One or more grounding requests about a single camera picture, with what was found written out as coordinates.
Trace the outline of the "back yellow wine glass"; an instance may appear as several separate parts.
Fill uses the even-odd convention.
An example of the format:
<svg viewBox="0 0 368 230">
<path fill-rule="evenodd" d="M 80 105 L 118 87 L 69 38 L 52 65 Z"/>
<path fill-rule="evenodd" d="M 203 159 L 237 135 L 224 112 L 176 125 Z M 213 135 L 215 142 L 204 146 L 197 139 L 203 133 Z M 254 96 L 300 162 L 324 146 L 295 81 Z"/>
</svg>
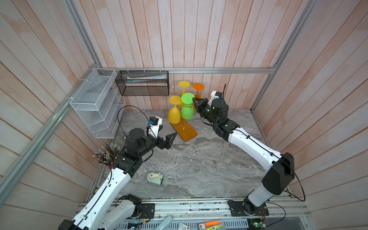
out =
<svg viewBox="0 0 368 230">
<path fill-rule="evenodd" d="M 186 88 L 190 86 L 190 82 L 183 80 L 183 81 L 180 81 L 178 85 L 179 87 L 182 87 L 183 89 L 179 95 L 180 97 L 182 97 L 186 93 Z"/>
</svg>

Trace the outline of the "black mesh basket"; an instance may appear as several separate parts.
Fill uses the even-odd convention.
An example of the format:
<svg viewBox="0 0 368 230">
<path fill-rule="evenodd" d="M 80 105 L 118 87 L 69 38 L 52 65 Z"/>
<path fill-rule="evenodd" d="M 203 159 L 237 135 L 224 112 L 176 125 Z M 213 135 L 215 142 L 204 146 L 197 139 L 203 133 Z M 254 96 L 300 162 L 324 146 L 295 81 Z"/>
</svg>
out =
<svg viewBox="0 0 368 230">
<path fill-rule="evenodd" d="M 115 82 L 122 96 L 168 96 L 167 71 L 119 71 Z"/>
</svg>

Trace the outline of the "aluminium front rail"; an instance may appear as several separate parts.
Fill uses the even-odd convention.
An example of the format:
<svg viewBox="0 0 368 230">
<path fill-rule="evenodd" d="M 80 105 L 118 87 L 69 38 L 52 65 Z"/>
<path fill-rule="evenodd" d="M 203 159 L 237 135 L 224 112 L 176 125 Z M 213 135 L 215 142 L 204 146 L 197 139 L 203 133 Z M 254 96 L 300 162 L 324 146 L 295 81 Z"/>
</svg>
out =
<svg viewBox="0 0 368 230">
<path fill-rule="evenodd" d="M 267 201 L 255 209 L 255 214 L 249 216 L 243 210 L 243 198 L 158 198 L 143 199 L 144 205 L 154 205 L 148 213 L 153 220 L 159 220 L 167 215 L 179 219 L 231 219 L 245 218 L 282 218 L 310 217 L 307 206 L 288 196 L 281 196 Z"/>
</svg>

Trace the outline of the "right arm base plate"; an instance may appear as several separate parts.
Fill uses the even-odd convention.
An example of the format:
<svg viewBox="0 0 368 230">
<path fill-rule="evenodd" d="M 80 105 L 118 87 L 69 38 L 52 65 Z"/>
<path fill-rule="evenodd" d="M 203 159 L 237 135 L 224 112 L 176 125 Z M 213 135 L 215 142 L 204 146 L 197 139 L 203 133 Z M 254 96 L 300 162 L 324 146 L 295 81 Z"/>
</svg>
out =
<svg viewBox="0 0 368 230">
<path fill-rule="evenodd" d="M 269 216 L 269 211 L 266 203 L 263 203 L 261 206 L 256 207 L 250 202 L 228 200 L 227 204 L 233 217 L 255 215 Z"/>
</svg>

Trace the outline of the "green wine glass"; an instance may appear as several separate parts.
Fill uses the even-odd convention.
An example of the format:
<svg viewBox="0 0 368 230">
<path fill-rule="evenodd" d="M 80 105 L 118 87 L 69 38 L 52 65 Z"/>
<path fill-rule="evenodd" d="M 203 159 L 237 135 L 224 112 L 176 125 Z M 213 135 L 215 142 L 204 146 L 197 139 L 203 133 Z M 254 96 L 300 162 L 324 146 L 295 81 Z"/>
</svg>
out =
<svg viewBox="0 0 368 230">
<path fill-rule="evenodd" d="M 185 93 L 181 97 L 183 106 L 181 109 L 181 116 L 185 120 L 190 120 L 194 116 L 194 106 L 193 106 L 193 98 L 195 96 L 192 93 Z"/>
</svg>

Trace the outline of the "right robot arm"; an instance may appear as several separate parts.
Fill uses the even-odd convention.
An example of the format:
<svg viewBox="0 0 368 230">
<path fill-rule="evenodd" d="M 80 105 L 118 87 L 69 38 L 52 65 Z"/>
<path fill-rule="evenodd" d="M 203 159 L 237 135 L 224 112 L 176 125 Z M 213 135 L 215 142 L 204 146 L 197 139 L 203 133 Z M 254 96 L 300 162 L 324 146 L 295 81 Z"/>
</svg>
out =
<svg viewBox="0 0 368 230">
<path fill-rule="evenodd" d="M 273 196 L 280 195 L 295 178 L 294 157 L 269 148 L 248 134 L 239 124 L 228 118 L 229 107 L 223 98 L 193 98 L 201 118 L 207 120 L 215 133 L 253 157 L 266 171 L 259 187 L 243 200 L 246 215 L 253 216 L 257 209 Z"/>
</svg>

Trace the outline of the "red pencil cup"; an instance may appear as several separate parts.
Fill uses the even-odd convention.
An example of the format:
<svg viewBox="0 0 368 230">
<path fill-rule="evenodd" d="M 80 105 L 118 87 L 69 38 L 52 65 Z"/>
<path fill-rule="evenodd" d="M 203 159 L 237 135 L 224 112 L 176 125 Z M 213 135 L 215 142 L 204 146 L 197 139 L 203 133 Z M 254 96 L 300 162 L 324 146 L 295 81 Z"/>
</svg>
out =
<svg viewBox="0 0 368 230">
<path fill-rule="evenodd" d="M 120 146 L 110 143 L 109 145 L 102 146 L 101 149 L 95 152 L 93 157 L 97 163 L 112 168 L 121 151 L 122 148 Z"/>
</svg>

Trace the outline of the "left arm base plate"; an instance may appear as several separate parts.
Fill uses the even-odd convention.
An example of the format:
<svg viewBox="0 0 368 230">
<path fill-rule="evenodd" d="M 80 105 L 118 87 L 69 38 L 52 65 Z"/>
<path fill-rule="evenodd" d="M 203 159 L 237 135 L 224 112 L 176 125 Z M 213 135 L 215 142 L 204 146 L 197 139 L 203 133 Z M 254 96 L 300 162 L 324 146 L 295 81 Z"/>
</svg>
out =
<svg viewBox="0 0 368 230">
<path fill-rule="evenodd" d="M 153 219 L 155 214 L 155 204 L 151 203 L 142 203 L 139 204 L 137 208 L 135 208 L 132 216 L 128 217 L 128 219 Z"/>
</svg>

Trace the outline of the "box of coloured items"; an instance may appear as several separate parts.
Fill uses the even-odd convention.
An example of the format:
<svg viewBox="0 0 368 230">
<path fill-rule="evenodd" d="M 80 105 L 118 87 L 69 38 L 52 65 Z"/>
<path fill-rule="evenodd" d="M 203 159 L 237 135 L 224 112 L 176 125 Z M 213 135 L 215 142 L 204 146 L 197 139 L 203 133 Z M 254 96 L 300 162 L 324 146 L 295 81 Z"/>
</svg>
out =
<svg viewBox="0 0 368 230">
<path fill-rule="evenodd" d="M 197 225 L 198 230 L 226 230 L 225 223 L 222 219 L 208 220 Z"/>
</svg>

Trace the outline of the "yellow wine glass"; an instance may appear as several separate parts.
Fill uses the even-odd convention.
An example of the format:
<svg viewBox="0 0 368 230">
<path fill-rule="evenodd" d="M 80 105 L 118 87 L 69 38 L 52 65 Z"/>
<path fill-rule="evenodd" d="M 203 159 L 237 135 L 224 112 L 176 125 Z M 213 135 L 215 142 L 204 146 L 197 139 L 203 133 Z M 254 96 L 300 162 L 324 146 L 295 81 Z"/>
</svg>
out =
<svg viewBox="0 0 368 230">
<path fill-rule="evenodd" d="M 186 93 L 186 88 L 190 86 L 190 82 L 183 80 L 183 81 L 180 81 L 178 85 L 179 87 L 182 87 L 183 89 L 179 95 L 180 97 L 182 97 Z"/>
<path fill-rule="evenodd" d="M 176 95 L 171 96 L 169 102 L 173 107 L 169 110 L 168 121 L 172 124 L 178 124 L 181 120 L 181 111 L 177 106 L 182 102 L 181 97 Z"/>
</svg>

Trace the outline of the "gold rack with wooden base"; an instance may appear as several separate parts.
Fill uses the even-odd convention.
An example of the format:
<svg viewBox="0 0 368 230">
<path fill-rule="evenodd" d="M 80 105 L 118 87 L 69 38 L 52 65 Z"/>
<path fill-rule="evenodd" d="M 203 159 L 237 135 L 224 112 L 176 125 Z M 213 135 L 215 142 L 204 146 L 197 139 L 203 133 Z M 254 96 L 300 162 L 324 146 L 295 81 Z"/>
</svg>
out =
<svg viewBox="0 0 368 230">
<path fill-rule="evenodd" d="M 183 103 L 181 102 L 177 107 L 182 109 Z M 188 123 L 188 120 L 185 120 L 181 116 L 181 120 L 178 124 L 170 123 L 173 128 L 177 131 L 179 136 L 183 139 L 184 142 L 191 140 L 196 137 L 198 133 L 194 130 L 194 128 Z"/>
</svg>

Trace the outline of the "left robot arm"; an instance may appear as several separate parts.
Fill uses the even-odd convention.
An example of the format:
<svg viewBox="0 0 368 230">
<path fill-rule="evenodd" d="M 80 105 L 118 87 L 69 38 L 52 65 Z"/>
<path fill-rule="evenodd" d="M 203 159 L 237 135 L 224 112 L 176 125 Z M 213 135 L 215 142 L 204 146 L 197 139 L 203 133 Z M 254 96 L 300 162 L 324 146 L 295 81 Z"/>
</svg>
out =
<svg viewBox="0 0 368 230">
<path fill-rule="evenodd" d="M 140 215 L 141 199 L 129 194 L 120 205 L 108 211 L 122 188 L 130 181 L 144 162 L 143 156 L 154 148 L 170 149 L 177 133 L 159 137 L 150 129 L 132 129 L 126 137 L 126 145 L 118 155 L 110 174 L 93 198 L 72 220 L 63 220 L 60 230 L 114 230 L 119 223 Z"/>
</svg>

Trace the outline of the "orange wine glass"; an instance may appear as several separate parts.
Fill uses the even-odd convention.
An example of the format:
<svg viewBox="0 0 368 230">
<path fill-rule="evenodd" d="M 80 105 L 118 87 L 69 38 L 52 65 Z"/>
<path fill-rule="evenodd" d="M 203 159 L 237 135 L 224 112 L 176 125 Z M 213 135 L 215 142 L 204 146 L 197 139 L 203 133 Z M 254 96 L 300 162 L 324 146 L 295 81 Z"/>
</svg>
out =
<svg viewBox="0 0 368 230">
<path fill-rule="evenodd" d="M 205 86 L 201 83 L 195 83 L 193 89 L 196 90 L 195 98 L 201 99 L 201 93 L 205 89 Z"/>
</svg>

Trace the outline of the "front yellow wine glass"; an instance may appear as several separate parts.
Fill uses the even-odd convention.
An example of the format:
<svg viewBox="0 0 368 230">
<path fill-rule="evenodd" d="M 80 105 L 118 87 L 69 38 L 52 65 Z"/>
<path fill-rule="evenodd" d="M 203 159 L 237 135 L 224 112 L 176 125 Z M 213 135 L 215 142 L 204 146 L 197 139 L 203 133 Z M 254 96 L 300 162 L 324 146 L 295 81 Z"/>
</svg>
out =
<svg viewBox="0 0 368 230">
<path fill-rule="evenodd" d="M 168 121 L 172 124 L 178 124 L 181 120 L 181 111 L 177 106 L 182 102 L 181 97 L 176 95 L 171 96 L 169 102 L 173 107 L 169 110 Z"/>
</svg>

